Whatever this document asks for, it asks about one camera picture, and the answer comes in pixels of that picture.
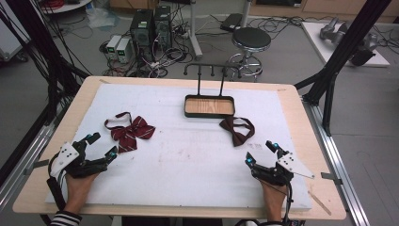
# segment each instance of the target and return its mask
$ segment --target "striped sleeve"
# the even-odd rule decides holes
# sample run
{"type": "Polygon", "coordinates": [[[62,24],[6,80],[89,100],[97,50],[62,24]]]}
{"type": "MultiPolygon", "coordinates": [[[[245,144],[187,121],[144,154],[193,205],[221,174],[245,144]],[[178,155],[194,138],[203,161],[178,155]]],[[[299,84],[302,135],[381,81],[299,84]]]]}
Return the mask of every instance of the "striped sleeve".
{"type": "Polygon", "coordinates": [[[67,211],[58,211],[50,226],[77,226],[82,217],[67,211]]]}

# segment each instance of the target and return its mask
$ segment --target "white mat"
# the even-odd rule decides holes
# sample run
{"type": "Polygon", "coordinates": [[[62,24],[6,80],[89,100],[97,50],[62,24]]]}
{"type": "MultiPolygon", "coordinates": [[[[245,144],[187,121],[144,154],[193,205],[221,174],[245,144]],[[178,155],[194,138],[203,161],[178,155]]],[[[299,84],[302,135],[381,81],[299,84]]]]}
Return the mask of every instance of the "white mat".
{"type": "MultiPolygon", "coordinates": [[[[184,116],[184,96],[195,89],[101,85],[74,140],[99,132],[87,148],[87,159],[104,156],[117,145],[104,121],[121,112],[143,117],[156,127],[149,140],[138,139],[137,150],[120,154],[96,179],[88,203],[166,206],[262,207],[260,183],[245,164],[250,152],[259,164],[274,167],[276,155],[264,145],[270,139],[295,152],[275,91],[225,89],[234,98],[237,117],[255,125],[255,135],[243,146],[232,146],[231,134],[218,119],[184,116]]],[[[216,89],[201,94],[217,95],[216,89]]],[[[311,202],[301,176],[292,181],[293,209],[309,209],[311,202]]],[[[54,202],[51,195],[47,202],[54,202]]]]}
{"type": "MultiPolygon", "coordinates": [[[[313,47],[317,50],[317,54],[323,61],[326,63],[334,52],[336,45],[334,45],[331,40],[322,40],[320,39],[320,29],[325,27],[328,23],[309,23],[303,22],[302,26],[306,31],[306,34],[311,39],[311,43],[313,47]]],[[[341,24],[335,25],[335,30],[337,31],[341,24]]],[[[365,67],[388,67],[390,63],[380,55],[377,50],[374,50],[373,56],[369,61],[367,61],[364,65],[365,67]]],[[[346,62],[346,66],[353,66],[350,62],[346,62]]]]}

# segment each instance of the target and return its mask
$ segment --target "black stool seat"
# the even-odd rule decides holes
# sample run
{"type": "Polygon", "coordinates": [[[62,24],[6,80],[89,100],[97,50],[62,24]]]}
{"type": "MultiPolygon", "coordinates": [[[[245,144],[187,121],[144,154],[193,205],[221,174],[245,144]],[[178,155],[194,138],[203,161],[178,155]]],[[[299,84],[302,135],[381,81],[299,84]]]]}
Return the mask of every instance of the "black stool seat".
{"type": "Polygon", "coordinates": [[[263,49],[271,42],[270,36],[266,32],[254,27],[244,27],[235,30],[232,33],[232,40],[239,47],[253,49],[263,49]]]}

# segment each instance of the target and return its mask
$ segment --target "red bow tie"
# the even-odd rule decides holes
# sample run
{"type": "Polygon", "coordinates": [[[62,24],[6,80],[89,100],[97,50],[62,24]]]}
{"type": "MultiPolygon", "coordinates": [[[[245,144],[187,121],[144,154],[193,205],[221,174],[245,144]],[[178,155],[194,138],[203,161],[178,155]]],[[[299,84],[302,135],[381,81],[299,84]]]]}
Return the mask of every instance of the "red bow tie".
{"type": "Polygon", "coordinates": [[[149,139],[152,137],[155,127],[148,125],[147,122],[137,116],[132,122],[129,112],[122,112],[115,116],[115,119],[106,120],[104,123],[107,129],[111,130],[111,137],[119,140],[119,153],[127,153],[137,149],[136,138],[149,139]],[[110,122],[130,122],[130,125],[124,127],[121,125],[108,127],[110,122]]]}

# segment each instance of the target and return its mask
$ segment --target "table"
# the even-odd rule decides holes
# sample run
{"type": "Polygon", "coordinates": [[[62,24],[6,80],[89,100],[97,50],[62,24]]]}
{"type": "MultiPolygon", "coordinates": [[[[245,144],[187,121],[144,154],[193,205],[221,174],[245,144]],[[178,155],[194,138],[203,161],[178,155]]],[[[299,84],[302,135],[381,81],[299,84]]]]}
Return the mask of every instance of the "table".
{"type": "MultiPolygon", "coordinates": [[[[90,107],[91,101],[101,84],[132,84],[152,86],[172,86],[195,88],[197,81],[173,79],[146,79],[91,76],[86,79],[72,102],[64,119],[59,124],[40,160],[51,158],[66,141],[72,140],[80,121],[90,107]]],[[[204,88],[218,89],[219,82],[202,81],[204,88]]],[[[292,211],[290,218],[300,219],[343,219],[345,212],[338,191],[332,181],[322,179],[320,172],[329,172],[317,143],[304,107],[294,86],[255,83],[225,83],[225,89],[261,89],[278,93],[285,119],[289,126],[292,141],[302,162],[316,175],[314,180],[305,179],[311,197],[312,209],[292,211]]],[[[45,184],[47,168],[34,169],[22,192],[13,205],[18,213],[51,214],[56,211],[53,203],[44,202],[49,190],[45,184]]],[[[223,207],[170,207],[88,204],[82,214],[122,215],[150,217],[196,217],[196,218],[265,218],[262,208],[223,208],[223,207]]]]}

